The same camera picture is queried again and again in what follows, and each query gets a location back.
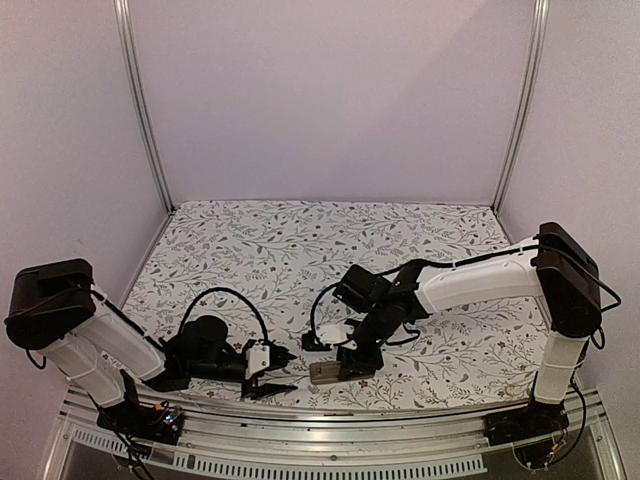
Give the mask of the white remote control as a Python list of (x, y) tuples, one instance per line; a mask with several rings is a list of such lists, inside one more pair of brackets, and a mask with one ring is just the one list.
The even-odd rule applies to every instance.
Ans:
[(312, 385), (330, 385), (344, 381), (342, 364), (339, 361), (315, 362), (309, 365), (309, 379)]

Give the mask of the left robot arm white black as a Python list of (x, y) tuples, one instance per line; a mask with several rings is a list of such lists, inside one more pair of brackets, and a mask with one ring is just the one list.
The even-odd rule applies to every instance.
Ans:
[(5, 326), (14, 345), (55, 364), (110, 408), (111, 419), (128, 434), (149, 423), (146, 408), (125, 396), (137, 381), (157, 392), (185, 390), (194, 379), (231, 382), (251, 400), (294, 389), (260, 380), (294, 360), (287, 348), (262, 337), (236, 350), (218, 317), (185, 317), (169, 340), (151, 338), (97, 287), (82, 258), (19, 271)]

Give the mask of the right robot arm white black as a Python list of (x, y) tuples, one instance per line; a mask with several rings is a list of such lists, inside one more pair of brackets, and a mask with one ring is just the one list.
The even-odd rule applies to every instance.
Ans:
[(517, 415), (517, 427), (537, 436), (556, 417), (570, 378), (590, 337), (602, 323), (599, 268), (557, 223), (509, 249), (448, 265), (411, 260), (395, 277), (353, 265), (334, 297), (363, 320), (339, 348), (338, 378), (371, 375), (383, 366), (381, 348), (404, 323), (463, 305), (531, 297), (541, 302), (549, 325), (533, 401)]

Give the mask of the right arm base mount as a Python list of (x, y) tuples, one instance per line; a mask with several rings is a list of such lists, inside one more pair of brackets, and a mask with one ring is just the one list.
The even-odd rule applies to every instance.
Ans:
[(563, 401), (547, 404), (531, 398), (525, 406), (490, 413), (483, 418), (483, 434), (491, 446), (548, 435), (568, 427)]

